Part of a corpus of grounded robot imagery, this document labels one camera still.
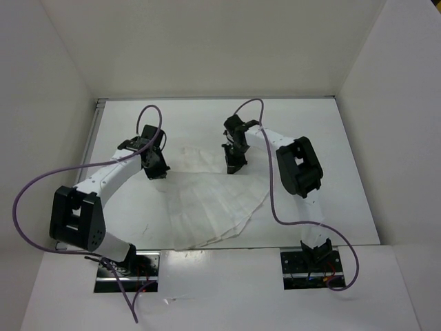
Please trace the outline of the white pleated skirt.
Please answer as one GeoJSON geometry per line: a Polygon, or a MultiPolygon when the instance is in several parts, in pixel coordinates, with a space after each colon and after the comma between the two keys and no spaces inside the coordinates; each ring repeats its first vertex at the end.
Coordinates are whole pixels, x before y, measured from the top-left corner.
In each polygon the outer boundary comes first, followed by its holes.
{"type": "Polygon", "coordinates": [[[165,194],[174,249],[189,250],[239,235],[269,183],[259,174],[227,174],[221,155],[184,147],[157,189],[165,194]]]}

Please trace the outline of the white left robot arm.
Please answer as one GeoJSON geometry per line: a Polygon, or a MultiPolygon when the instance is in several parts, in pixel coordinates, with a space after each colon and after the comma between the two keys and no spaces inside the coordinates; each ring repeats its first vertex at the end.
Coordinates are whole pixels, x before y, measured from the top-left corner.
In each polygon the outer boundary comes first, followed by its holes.
{"type": "Polygon", "coordinates": [[[148,179],[164,179],[170,167],[162,150],[160,131],[151,147],[152,135],[134,137],[121,143],[111,158],[112,164],[99,168],[74,187],[61,186],[54,193],[49,234],[52,239],[95,253],[112,262],[119,274],[127,276],[145,264],[136,256],[135,245],[106,230],[103,209],[110,197],[132,176],[144,171],[148,179]]]}

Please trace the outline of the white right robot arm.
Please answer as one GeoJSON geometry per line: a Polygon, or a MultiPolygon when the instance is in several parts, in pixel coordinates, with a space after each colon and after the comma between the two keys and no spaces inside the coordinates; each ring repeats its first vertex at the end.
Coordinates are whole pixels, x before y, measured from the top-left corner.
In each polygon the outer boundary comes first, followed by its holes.
{"type": "Polygon", "coordinates": [[[262,128],[257,120],[242,121],[238,115],[224,122],[227,143],[225,152],[227,173],[234,174],[247,165],[246,152],[258,148],[269,153],[275,161],[283,188],[294,197],[300,223],[308,225],[302,232],[300,246],[302,263],[308,271],[317,271],[331,254],[331,240],[317,229],[322,223],[318,202],[323,170],[311,141],[307,137],[285,137],[273,130],[262,128]]]}

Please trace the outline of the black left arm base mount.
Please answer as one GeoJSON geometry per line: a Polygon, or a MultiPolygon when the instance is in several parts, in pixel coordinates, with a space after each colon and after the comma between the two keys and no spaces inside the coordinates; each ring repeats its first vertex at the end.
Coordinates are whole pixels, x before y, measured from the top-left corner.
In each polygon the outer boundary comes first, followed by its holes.
{"type": "MultiPolygon", "coordinates": [[[[137,264],[130,270],[113,263],[124,290],[133,294],[138,290],[141,292],[158,292],[160,257],[160,251],[137,252],[137,264]]],[[[120,292],[116,277],[105,266],[98,264],[94,293],[120,292]]]]}

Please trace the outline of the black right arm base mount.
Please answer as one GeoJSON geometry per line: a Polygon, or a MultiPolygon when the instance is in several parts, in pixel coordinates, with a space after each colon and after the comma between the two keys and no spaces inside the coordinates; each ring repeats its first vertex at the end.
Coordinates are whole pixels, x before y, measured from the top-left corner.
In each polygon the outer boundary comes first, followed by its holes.
{"type": "Polygon", "coordinates": [[[346,286],[345,276],[337,250],[316,265],[308,266],[302,250],[280,252],[284,290],[306,290],[346,286]]]}

